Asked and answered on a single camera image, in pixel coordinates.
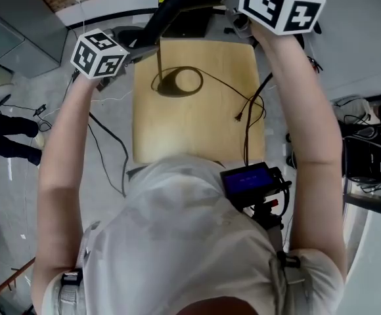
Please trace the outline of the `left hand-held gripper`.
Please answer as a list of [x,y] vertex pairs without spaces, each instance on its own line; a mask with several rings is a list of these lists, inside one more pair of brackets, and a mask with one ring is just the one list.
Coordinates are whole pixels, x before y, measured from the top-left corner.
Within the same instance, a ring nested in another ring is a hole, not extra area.
[[[124,30],[124,42],[132,43],[143,28],[131,26]],[[138,63],[157,53],[158,46],[131,48],[115,39],[113,30],[95,28],[78,37],[70,59],[71,64],[87,79],[116,76],[127,63]]]

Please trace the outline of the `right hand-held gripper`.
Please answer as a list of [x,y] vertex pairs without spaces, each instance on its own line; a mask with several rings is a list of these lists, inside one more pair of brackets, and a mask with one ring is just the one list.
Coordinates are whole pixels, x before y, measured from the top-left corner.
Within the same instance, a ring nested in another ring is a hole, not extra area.
[[241,38],[252,35],[254,20],[276,35],[311,32],[326,0],[222,0],[225,16]]

